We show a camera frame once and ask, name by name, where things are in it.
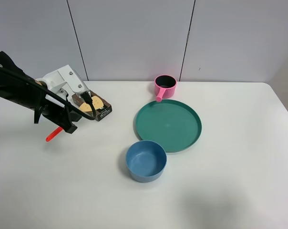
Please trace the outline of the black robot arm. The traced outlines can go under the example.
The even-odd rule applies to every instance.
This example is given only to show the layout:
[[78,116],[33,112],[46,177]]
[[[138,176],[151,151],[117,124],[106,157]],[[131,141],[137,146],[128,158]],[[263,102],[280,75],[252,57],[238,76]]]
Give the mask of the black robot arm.
[[34,112],[34,123],[43,116],[72,134],[82,115],[71,105],[63,107],[47,100],[47,85],[28,76],[3,51],[0,52],[0,97]]

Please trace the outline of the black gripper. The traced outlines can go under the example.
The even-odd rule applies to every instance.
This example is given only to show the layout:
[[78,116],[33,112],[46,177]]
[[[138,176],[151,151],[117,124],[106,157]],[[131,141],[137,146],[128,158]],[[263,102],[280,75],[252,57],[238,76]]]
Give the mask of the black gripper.
[[72,134],[77,126],[73,122],[78,122],[82,116],[73,111],[69,106],[61,107],[45,98],[45,94],[40,95],[41,114],[49,121],[61,127],[65,132]]

